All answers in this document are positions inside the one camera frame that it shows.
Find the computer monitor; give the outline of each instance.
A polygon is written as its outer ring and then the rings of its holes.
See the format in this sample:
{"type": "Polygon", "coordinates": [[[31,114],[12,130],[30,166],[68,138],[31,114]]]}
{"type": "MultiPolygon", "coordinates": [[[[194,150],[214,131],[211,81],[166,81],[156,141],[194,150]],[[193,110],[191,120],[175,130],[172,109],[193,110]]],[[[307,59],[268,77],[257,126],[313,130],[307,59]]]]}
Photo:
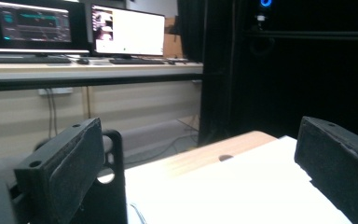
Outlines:
{"type": "Polygon", "coordinates": [[[93,54],[162,56],[163,15],[91,5],[93,54]]]}
{"type": "Polygon", "coordinates": [[[84,4],[1,0],[0,53],[89,53],[84,4]]]}

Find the black curtain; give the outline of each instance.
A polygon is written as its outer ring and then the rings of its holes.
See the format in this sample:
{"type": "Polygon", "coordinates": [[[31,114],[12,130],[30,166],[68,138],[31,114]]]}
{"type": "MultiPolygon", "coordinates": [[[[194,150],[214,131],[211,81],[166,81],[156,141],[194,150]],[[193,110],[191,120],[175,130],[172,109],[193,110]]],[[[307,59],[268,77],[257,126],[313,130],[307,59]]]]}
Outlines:
{"type": "Polygon", "coordinates": [[[177,0],[177,6],[184,58],[202,63],[205,0],[177,0]]]}

